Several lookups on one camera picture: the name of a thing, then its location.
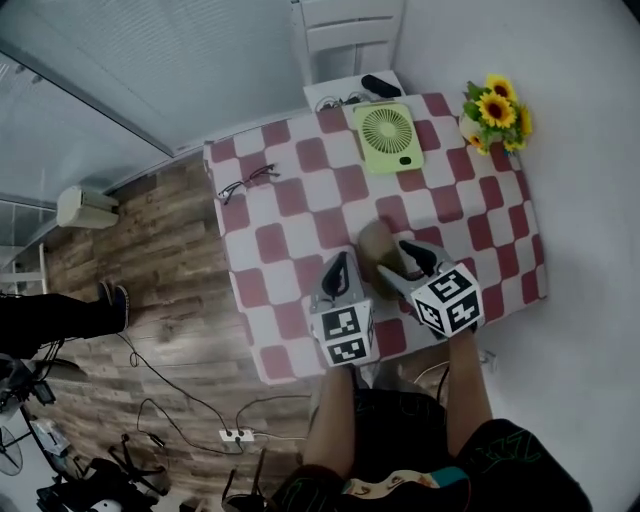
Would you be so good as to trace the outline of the black office chair base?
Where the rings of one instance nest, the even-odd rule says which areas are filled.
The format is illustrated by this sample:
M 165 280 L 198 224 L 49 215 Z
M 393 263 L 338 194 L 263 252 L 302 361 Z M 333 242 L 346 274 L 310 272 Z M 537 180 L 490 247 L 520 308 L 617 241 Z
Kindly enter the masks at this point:
M 107 453 L 110 458 L 129 476 L 132 483 L 140 484 L 158 496 L 167 496 L 170 491 L 167 468 L 161 465 L 153 468 L 137 465 L 131 456 L 129 441 L 129 435 L 123 433 L 120 446 L 111 445 L 108 448 Z

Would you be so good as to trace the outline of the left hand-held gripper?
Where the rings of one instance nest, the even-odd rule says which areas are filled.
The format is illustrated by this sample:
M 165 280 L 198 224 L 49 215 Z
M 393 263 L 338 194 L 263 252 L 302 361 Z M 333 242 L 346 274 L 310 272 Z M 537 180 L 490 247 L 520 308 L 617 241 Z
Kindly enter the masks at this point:
M 327 365 L 373 361 L 373 301 L 364 295 L 353 256 L 339 252 L 320 270 L 310 295 L 310 329 Z

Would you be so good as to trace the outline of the person's black patterned clothing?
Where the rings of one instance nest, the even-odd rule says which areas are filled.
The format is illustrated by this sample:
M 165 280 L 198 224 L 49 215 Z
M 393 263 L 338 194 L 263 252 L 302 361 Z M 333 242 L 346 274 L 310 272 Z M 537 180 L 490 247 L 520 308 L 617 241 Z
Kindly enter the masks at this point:
M 304 463 L 265 512 L 592 512 L 579 484 L 526 429 L 481 425 L 449 453 L 445 409 L 423 393 L 354 394 L 347 476 Z

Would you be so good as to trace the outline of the black oblong device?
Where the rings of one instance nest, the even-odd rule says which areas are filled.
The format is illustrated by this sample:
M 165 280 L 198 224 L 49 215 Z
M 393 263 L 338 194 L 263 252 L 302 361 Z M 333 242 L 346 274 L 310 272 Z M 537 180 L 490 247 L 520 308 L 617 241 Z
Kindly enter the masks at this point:
M 372 74 L 361 78 L 362 87 L 383 99 L 397 98 L 403 95 L 402 90 Z

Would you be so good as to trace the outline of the sunflower bouquet in white pot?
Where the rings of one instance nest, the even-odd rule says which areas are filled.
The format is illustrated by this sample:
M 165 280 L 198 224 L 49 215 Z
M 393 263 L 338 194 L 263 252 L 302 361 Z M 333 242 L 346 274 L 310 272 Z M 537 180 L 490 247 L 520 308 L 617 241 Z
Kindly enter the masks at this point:
M 508 154 L 527 147 L 533 134 L 532 115 L 508 78 L 488 74 L 482 86 L 468 81 L 465 98 L 458 126 L 479 154 L 488 155 L 498 143 Z

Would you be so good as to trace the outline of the white wooden chair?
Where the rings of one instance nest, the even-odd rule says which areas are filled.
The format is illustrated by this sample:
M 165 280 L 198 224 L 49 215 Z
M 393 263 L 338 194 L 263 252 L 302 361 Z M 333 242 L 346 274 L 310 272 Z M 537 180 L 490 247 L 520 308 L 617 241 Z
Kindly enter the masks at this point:
M 361 85 L 372 74 L 405 91 L 392 70 L 405 0 L 290 0 L 294 53 L 311 111 L 380 100 Z

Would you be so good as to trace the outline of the green flat desk fan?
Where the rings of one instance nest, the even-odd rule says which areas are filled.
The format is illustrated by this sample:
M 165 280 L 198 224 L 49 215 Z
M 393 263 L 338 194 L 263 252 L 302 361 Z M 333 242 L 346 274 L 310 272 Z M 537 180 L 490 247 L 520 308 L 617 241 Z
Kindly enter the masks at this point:
M 370 173 L 399 173 L 424 165 L 424 154 L 406 105 L 378 102 L 355 106 L 353 117 L 365 167 Z

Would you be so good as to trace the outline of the dark-framed eyeglasses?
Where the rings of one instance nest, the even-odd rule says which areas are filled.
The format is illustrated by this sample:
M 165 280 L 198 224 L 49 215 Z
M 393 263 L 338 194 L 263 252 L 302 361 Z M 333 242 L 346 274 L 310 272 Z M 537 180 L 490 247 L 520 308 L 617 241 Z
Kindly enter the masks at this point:
M 275 170 L 274 164 L 269 164 L 255 169 L 247 178 L 232 182 L 217 193 L 222 205 L 226 206 L 239 188 L 249 189 L 253 186 L 269 182 L 272 178 L 278 178 L 281 174 Z

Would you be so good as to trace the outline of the red white checkered tablecloth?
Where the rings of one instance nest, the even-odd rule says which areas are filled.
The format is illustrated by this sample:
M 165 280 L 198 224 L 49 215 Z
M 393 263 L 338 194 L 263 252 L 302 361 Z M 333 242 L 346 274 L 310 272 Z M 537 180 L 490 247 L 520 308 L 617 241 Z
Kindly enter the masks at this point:
M 308 113 L 203 150 L 237 308 L 260 379 L 284 384 L 321 374 L 309 296 L 324 263 L 353 251 L 361 229 L 384 220 L 398 239 L 443 246 L 476 276 L 488 322 L 541 300 L 546 272 L 525 174 L 500 146 L 479 155 L 462 138 L 460 94 L 404 98 L 425 163 L 374 175 L 363 163 L 351 108 Z M 217 193 L 274 164 L 281 174 Z

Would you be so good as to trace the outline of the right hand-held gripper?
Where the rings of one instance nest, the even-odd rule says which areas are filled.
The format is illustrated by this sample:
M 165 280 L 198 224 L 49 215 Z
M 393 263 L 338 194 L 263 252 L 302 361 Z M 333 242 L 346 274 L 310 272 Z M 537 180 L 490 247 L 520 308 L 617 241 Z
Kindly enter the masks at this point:
M 445 338 L 480 325 L 485 317 L 480 286 L 464 263 L 455 265 L 443 247 L 429 242 L 400 240 L 399 248 L 417 270 L 396 273 L 383 265 L 377 270 L 412 303 L 422 324 Z

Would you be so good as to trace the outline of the small floor fan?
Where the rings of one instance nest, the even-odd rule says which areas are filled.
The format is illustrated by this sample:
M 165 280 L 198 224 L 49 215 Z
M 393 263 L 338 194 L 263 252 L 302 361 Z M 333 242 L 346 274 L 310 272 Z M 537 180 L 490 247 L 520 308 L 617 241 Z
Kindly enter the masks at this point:
M 0 427 L 0 473 L 16 476 L 22 468 L 23 457 L 19 441 L 6 427 Z

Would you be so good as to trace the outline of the person's right forearm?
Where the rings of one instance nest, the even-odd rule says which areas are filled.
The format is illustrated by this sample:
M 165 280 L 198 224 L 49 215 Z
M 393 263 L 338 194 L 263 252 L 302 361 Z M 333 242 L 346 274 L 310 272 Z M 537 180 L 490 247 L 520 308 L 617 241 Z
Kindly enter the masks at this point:
M 448 340 L 449 372 L 446 436 L 456 457 L 476 430 L 493 419 L 474 333 L 466 329 Z

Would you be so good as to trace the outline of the small white box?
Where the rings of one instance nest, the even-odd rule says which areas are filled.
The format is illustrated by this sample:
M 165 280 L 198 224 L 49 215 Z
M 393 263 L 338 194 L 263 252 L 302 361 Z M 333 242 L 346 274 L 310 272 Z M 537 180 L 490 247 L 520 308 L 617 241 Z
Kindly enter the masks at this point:
M 80 186 L 64 190 L 57 200 L 56 222 L 62 228 L 105 229 L 119 219 L 119 202 Z

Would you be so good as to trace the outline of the person's left forearm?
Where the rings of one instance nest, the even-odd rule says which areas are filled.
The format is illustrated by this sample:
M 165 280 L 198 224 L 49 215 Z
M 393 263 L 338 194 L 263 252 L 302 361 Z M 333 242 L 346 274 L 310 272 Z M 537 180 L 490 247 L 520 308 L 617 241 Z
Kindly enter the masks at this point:
M 322 379 L 303 462 L 333 471 L 346 479 L 355 457 L 355 406 L 352 368 L 330 368 Z

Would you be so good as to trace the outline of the brown pouch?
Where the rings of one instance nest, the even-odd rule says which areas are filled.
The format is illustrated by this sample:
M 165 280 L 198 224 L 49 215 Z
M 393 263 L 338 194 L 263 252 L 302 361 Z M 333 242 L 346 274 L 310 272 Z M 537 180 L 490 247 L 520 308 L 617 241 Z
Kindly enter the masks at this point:
M 399 247 L 384 221 L 373 220 L 360 231 L 356 252 L 363 278 L 382 299 L 407 301 L 378 271 L 378 266 L 382 265 L 401 277 L 407 277 L 407 268 Z

